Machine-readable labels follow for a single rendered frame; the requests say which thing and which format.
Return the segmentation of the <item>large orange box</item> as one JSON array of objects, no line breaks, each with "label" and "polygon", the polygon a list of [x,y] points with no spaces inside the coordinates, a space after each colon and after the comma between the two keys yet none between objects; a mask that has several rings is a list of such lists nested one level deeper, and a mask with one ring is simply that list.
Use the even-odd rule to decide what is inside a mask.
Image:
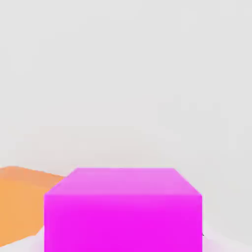
[{"label": "large orange box", "polygon": [[44,225],[44,194],[63,176],[27,168],[0,168],[0,247],[35,235]]}]

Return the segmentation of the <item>small magenta cube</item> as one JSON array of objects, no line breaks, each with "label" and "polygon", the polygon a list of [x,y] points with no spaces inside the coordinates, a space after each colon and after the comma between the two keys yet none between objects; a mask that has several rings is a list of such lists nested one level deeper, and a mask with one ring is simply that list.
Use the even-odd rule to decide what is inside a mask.
[{"label": "small magenta cube", "polygon": [[172,168],[78,168],[44,195],[44,252],[202,252],[202,196]]}]

